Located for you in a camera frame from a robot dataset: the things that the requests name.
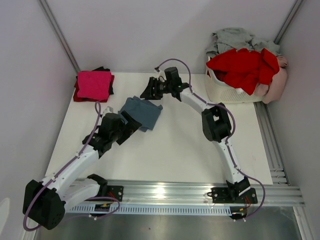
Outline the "blue grey t shirt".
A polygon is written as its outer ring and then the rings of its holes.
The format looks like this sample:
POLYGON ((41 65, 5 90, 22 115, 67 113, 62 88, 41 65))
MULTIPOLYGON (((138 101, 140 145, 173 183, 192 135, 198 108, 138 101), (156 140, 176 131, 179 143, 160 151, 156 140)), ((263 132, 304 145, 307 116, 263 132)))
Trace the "blue grey t shirt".
POLYGON ((118 113, 126 111, 134 120, 141 123, 139 130, 145 133, 154 129, 162 110, 162 105, 155 105, 149 100, 133 96, 126 99, 118 113))

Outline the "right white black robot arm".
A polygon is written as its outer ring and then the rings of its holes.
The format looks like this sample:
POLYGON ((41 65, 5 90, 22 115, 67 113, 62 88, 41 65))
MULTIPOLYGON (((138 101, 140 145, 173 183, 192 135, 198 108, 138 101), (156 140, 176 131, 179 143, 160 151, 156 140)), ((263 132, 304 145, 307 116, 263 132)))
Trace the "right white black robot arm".
POLYGON ((216 203, 240 203, 245 200, 251 190, 247 176, 241 173, 239 162, 231 144, 234 134, 228 109, 222 103, 207 102, 192 90, 189 83, 182 82, 176 67, 164 71, 165 79, 150 77, 140 98, 145 100, 161 100, 164 94, 170 94, 178 101, 185 103, 201 115, 202 132, 205 138, 217 148, 226 176, 225 188, 211 190, 212 201, 216 203))

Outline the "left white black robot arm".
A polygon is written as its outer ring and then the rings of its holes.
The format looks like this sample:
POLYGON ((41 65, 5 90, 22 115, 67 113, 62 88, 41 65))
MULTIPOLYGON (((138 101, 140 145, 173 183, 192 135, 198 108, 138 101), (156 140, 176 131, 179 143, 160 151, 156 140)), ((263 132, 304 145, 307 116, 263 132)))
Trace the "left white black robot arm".
POLYGON ((113 143, 123 144, 140 127, 141 123, 126 111, 99 115, 92 132, 83 139, 71 160, 42 180, 31 180, 26 185, 23 228, 33 231, 27 226, 27 219, 31 219, 39 227, 52 230, 63 220, 67 210, 84 201, 119 204, 120 200, 110 192, 111 187, 103 177, 91 174, 83 180, 77 178, 109 151, 113 143))

